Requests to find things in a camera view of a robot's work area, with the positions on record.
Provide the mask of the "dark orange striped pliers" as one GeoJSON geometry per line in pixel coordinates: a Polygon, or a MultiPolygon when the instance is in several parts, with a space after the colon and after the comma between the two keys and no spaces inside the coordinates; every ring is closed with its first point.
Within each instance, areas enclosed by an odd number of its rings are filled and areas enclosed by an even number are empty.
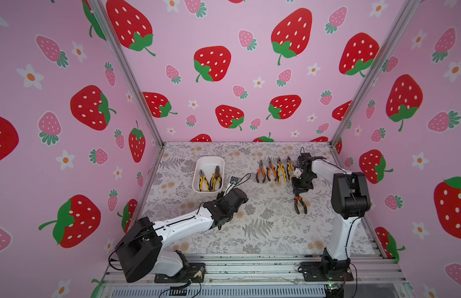
{"type": "Polygon", "coordinates": [[[295,209],[297,214],[301,213],[300,209],[299,209],[299,205],[301,205],[301,207],[303,208],[303,214],[307,214],[308,209],[307,209],[307,205],[304,202],[303,198],[300,195],[295,195],[295,197],[294,197],[294,209],[295,209]]]}

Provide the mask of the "yellow black handled pliers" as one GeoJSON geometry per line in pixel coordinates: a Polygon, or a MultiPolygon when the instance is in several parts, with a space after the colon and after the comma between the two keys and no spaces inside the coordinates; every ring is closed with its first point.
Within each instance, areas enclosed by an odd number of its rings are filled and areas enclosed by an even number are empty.
{"type": "Polygon", "coordinates": [[[290,156],[286,159],[286,172],[287,172],[287,180],[291,181],[292,177],[294,176],[294,164],[290,156]]]}

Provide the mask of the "orange black pliers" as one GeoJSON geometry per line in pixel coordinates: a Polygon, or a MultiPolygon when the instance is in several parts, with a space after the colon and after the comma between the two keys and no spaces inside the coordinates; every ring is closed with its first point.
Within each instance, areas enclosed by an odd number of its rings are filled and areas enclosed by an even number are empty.
{"type": "Polygon", "coordinates": [[[271,158],[268,158],[268,166],[266,168],[266,176],[268,181],[277,181],[277,173],[276,173],[276,168],[272,163],[271,158]]]}

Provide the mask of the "white plastic storage box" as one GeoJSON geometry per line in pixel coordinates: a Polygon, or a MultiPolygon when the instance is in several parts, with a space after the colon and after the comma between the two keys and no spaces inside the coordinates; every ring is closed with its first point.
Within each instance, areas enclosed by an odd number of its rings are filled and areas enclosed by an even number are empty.
{"type": "Polygon", "coordinates": [[[195,171],[194,171],[194,178],[193,178],[193,191],[196,192],[199,195],[212,195],[212,194],[217,194],[218,192],[221,192],[223,190],[223,185],[220,188],[219,191],[204,191],[200,192],[199,191],[199,170],[203,170],[204,174],[206,175],[206,178],[208,180],[208,183],[210,183],[210,180],[212,178],[212,175],[215,172],[215,167],[220,166],[220,174],[222,176],[222,182],[224,182],[224,169],[225,169],[225,161],[222,157],[220,156],[203,156],[198,158],[195,166],[195,171]]]}

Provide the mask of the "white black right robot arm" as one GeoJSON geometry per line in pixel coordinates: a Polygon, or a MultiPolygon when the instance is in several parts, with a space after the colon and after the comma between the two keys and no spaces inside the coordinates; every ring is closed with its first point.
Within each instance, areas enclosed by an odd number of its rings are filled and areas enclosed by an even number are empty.
{"type": "Polygon", "coordinates": [[[356,228],[371,208],[366,177],[362,172],[351,172],[334,165],[323,156],[302,153],[297,160],[291,178],[296,212],[301,204],[307,213],[301,194],[313,190],[314,179],[323,178],[332,184],[330,203],[335,213],[332,236],[323,250],[321,262],[314,265],[322,277],[329,280],[332,273],[350,267],[350,247],[356,228]]]}

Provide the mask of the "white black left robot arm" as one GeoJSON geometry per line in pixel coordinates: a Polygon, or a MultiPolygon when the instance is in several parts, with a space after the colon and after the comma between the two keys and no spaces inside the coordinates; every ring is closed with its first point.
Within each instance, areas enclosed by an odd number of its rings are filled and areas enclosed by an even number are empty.
{"type": "Polygon", "coordinates": [[[128,283],[134,283],[148,274],[163,277],[165,282],[180,283],[198,272],[184,253],[166,251],[170,244],[194,233],[222,228],[230,222],[247,195],[239,188],[221,192],[213,201],[205,202],[197,210],[165,221],[151,222],[148,217],[136,221],[117,244],[115,252],[128,283]]]}

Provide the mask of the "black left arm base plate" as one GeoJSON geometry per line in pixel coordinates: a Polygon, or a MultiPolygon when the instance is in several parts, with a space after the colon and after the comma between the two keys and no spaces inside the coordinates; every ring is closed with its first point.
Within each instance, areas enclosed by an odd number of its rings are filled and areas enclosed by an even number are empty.
{"type": "Polygon", "coordinates": [[[176,275],[167,276],[165,274],[156,274],[154,283],[157,284],[170,284],[170,283],[187,283],[203,282],[206,273],[205,263],[190,263],[184,266],[176,275]]]}

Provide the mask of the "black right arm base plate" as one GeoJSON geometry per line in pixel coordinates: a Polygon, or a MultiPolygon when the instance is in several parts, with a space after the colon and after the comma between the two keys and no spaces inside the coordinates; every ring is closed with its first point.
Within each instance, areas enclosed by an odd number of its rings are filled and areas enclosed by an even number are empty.
{"type": "Polygon", "coordinates": [[[350,264],[346,261],[302,262],[297,271],[306,282],[348,282],[354,281],[350,264]]]}

